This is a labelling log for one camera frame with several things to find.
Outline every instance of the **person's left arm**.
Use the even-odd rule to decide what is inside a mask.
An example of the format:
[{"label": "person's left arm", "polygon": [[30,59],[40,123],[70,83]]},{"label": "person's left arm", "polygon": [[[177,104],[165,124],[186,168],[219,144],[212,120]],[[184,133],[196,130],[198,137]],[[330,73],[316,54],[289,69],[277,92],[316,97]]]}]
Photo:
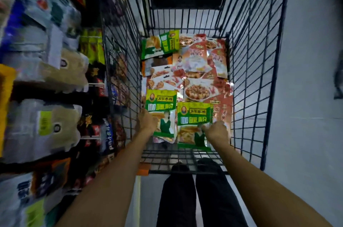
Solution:
[{"label": "person's left arm", "polygon": [[82,190],[56,227],[125,225],[138,164],[157,118],[143,110],[139,124],[133,141]]}]

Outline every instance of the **person's arm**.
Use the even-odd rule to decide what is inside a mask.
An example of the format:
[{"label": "person's arm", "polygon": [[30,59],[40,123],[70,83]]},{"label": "person's arm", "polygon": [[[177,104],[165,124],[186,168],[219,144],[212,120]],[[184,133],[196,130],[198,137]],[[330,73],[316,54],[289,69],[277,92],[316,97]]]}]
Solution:
[{"label": "person's arm", "polygon": [[157,118],[143,110],[140,129],[125,150],[79,194],[56,227],[123,227],[143,149],[157,128]]},{"label": "person's arm", "polygon": [[332,226],[302,199],[235,151],[229,144],[227,129],[222,121],[203,130],[222,158],[258,227]]}]

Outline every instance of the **black metal wire grid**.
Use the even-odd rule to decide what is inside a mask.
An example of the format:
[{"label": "black metal wire grid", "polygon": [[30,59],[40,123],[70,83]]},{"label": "black metal wire grid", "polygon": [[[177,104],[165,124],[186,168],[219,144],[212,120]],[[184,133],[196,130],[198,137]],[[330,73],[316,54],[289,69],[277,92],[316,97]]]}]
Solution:
[{"label": "black metal wire grid", "polygon": [[[130,88],[131,106],[122,115],[111,110],[128,139],[140,110],[141,38],[174,29],[206,33],[226,38],[230,45],[228,78],[235,84],[231,144],[264,170],[286,1],[222,0],[218,9],[156,9],[152,0],[101,0],[106,61],[110,61],[109,48],[117,44],[128,62],[125,84]],[[170,173],[172,165],[180,161],[198,173],[197,160],[202,157],[223,165],[214,151],[180,149],[167,143],[150,143],[142,161],[152,164],[151,173]]]}]

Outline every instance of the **person's leg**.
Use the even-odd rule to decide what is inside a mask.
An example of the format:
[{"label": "person's leg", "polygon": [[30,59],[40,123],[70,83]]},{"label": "person's leg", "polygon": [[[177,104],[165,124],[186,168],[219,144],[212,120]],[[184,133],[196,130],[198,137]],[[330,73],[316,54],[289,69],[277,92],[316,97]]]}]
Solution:
[{"label": "person's leg", "polygon": [[[183,164],[174,165],[172,171],[178,167],[182,171],[189,171]],[[196,204],[192,174],[172,173],[163,185],[156,227],[196,227]]]},{"label": "person's leg", "polygon": [[202,158],[198,170],[216,172],[198,174],[195,181],[204,227],[247,227],[237,197],[220,166],[210,158]]}]

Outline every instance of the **person's right arm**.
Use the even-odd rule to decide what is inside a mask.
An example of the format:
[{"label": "person's right arm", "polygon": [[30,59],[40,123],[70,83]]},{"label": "person's right arm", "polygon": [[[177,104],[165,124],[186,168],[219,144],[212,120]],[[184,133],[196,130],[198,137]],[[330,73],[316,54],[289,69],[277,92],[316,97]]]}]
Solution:
[{"label": "person's right arm", "polygon": [[258,227],[332,226],[311,206],[243,158],[229,144],[224,123],[203,129],[223,160]]}]

